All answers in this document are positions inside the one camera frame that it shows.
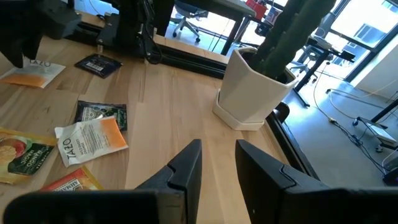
tazo tea packet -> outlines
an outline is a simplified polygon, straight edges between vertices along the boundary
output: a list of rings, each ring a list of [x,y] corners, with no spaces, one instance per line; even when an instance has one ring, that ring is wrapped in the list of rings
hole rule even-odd
[[[75,64],[76,68],[81,68],[101,78],[108,77],[121,66],[122,63],[117,60],[99,54],[92,54]]]
[[[57,140],[0,128],[0,182],[15,184],[34,175]]]
[[[0,76],[0,82],[44,88],[62,70],[63,65],[30,60],[24,68],[12,68]]]
[[[63,164],[74,164],[128,148],[114,116],[55,128]]]
[[[42,188],[40,191],[76,191],[76,190],[103,190],[102,186],[83,166],[71,174],[55,181],[54,183]]]
[[[107,103],[77,102],[75,122],[91,121],[114,116],[120,131],[127,131],[127,109],[126,105],[115,105]]]

light wood tabletop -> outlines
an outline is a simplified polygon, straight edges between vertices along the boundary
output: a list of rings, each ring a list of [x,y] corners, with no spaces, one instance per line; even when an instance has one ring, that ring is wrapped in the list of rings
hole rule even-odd
[[[85,21],[101,23],[95,16]],[[222,55],[176,40],[158,43],[226,62]],[[127,104],[129,148],[85,165],[105,189],[134,189],[155,174],[192,139],[201,139],[203,170],[198,223],[249,223],[234,159],[235,140],[245,139],[287,163],[267,123],[259,131],[234,131],[212,112],[221,80],[151,65],[140,59],[104,52],[124,65],[102,79],[73,65],[96,48],[44,37],[37,59],[66,69],[44,89],[0,83],[0,127],[55,137],[54,128],[73,123],[78,100]],[[12,68],[0,54],[0,74]],[[14,198],[35,191],[79,168],[66,168],[58,147],[28,181],[0,183],[0,215]]]

white plant pot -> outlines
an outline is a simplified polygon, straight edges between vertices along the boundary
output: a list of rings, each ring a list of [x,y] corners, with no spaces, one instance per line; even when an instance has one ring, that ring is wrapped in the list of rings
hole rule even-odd
[[[267,116],[298,81],[287,68],[285,74],[290,81],[287,84],[255,72],[241,56],[243,52],[255,51],[250,47],[233,51],[214,103],[213,112],[235,130],[257,131],[261,128]]]

black packet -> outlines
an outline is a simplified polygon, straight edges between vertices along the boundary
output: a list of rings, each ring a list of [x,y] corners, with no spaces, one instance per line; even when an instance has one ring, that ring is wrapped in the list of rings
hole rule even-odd
[[[117,60],[113,60],[103,55],[92,54],[75,64],[76,68],[81,68],[97,75],[101,78],[110,76],[114,71],[119,69],[123,64]]]
[[[77,101],[75,122],[91,121],[92,119],[114,116],[120,131],[127,131],[127,108],[126,105],[115,105],[109,103],[90,103]]]

green plant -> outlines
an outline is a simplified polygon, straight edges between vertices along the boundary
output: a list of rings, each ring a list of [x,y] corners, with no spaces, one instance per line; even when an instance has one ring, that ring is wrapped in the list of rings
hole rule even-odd
[[[289,0],[249,66],[277,80],[335,3],[336,0]]]

